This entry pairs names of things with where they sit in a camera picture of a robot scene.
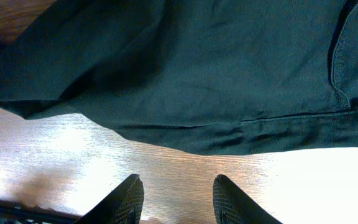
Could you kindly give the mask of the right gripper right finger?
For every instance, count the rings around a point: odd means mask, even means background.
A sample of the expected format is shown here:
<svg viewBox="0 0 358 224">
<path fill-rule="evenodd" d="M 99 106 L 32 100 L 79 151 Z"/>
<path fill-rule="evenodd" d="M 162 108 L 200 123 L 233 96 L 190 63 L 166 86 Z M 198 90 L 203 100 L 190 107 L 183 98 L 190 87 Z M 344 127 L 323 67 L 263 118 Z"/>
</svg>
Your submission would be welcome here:
<svg viewBox="0 0 358 224">
<path fill-rule="evenodd" d="M 282 224 L 223 174 L 214 179 L 213 207 L 217 224 Z"/>
</svg>

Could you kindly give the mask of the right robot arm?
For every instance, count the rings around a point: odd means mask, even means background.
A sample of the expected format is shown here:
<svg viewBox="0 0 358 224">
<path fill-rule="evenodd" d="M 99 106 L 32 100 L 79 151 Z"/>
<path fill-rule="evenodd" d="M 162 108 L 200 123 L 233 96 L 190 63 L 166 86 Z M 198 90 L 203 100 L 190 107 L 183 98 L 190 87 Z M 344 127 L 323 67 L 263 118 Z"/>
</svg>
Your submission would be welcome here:
<svg viewBox="0 0 358 224">
<path fill-rule="evenodd" d="M 138 174 L 131 174 L 82 217 L 48 212 L 41 208 L 13 207 L 0 203 L 0 223 L 139 224 L 143 203 L 143 183 Z M 214 179 L 213 208 L 218 224 L 280 224 L 280 221 L 222 174 Z"/>
</svg>

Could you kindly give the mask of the black trousers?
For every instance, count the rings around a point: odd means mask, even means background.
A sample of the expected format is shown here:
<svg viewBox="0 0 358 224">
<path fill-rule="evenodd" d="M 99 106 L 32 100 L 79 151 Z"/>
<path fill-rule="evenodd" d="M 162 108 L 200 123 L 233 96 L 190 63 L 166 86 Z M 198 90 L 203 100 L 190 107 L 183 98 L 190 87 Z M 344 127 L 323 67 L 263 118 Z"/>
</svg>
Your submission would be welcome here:
<svg viewBox="0 0 358 224">
<path fill-rule="evenodd" d="M 57 1 L 0 44 L 0 108 L 201 155 L 358 147 L 358 1 Z"/>
</svg>

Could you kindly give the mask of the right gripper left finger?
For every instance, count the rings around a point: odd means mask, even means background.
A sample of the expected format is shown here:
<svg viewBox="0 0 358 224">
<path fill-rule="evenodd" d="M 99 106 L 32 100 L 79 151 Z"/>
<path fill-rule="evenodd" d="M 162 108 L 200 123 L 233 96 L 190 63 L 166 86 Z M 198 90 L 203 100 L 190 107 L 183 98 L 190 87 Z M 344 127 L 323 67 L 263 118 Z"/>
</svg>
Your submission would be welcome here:
<svg viewBox="0 0 358 224">
<path fill-rule="evenodd" d="M 143 203 L 143 183 L 131 174 L 73 224 L 139 224 Z"/>
</svg>

